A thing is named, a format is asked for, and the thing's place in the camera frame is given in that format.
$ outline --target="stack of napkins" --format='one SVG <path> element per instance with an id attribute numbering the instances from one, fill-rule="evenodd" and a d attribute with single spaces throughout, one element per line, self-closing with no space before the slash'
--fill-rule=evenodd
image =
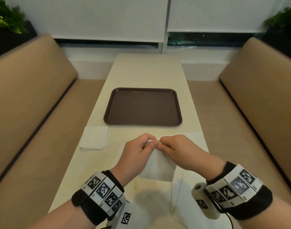
<path id="1" fill-rule="evenodd" d="M 103 149 L 107 145 L 108 127 L 88 126 L 84 128 L 80 147 L 88 149 Z"/>

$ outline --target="white table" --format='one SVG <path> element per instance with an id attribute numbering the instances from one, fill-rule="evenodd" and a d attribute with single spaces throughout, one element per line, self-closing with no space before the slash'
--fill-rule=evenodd
<path id="1" fill-rule="evenodd" d="M 202 132 L 179 57 L 118 54 L 87 126 L 106 125 L 103 116 L 112 90 L 118 87 L 174 89 L 177 92 L 182 113 L 182 124 L 178 127 L 110 126 L 105 149 L 81 151 L 78 145 L 49 211 L 70 199 L 95 171 L 109 169 L 122 143 L 146 132 L 157 137 L 185 132 Z M 159 185 L 167 194 L 170 194 L 170 183 Z M 130 192 L 126 191 L 126 197 L 129 199 L 128 195 Z"/>

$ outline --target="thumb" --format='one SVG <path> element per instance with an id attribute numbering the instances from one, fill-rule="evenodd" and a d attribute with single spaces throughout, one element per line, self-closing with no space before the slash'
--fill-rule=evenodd
<path id="1" fill-rule="evenodd" d="M 171 153 L 173 153 L 173 151 L 174 151 L 169 146 L 166 146 L 166 145 L 161 144 L 161 143 L 157 146 L 157 149 L 159 149 L 160 151 L 162 151 L 163 153 L 165 153 L 169 157 L 171 156 Z"/>
<path id="2" fill-rule="evenodd" d="M 153 150 L 156 148 L 156 146 L 159 144 L 158 140 L 151 141 L 142 151 L 142 153 L 149 157 Z"/>

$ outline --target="person's right hand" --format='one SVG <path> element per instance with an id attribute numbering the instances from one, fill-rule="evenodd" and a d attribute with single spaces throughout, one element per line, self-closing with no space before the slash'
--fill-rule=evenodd
<path id="1" fill-rule="evenodd" d="M 164 136 L 157 149 L 167 154 L 179 167 L 199 173 L 206 180 L 222 173 L 225 162 L 193 143 L 184 135 Z"/>

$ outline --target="finger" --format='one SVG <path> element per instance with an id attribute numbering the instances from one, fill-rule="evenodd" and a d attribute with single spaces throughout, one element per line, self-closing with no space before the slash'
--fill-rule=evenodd
<path id="1" fill-rule="evenodd" d="M 140 147 L 143 147 L 146 145 L 148 140 L 157 140 L 156 137 L 154 137 L 151 134 L 145 133 L 135 139 L 137 143 L 140 145 Z"/>
<path id="2" fill-rule="evenodd" d="M 163 136 L 159 142 L 163 143 L 164 145 L 167 145 L 169 147 L 172 147 L 172 137 L 171 136 Z"/>
<path id="3" fill-rule="evenodd" d="M 157 145 L 159 144 L 158 140 L 153 140 L 151 141 L 143 150 L 142 150 L 142 154 L 144 154 L 144 156 L 149 157 L 151 155 L 151 153 L 153 152 L 153 150 L 157 147 Z"/>
<path id="4" fill-rule="evenodd" d="M 157 149 L 159 149 L 163 153 L 167 154 L 169 157 L 171 156 L 171 153 L 174 152 L 173 149 L 171 149 L 169 146 L 166 146 L 164 144 L 158 144 Z"/>

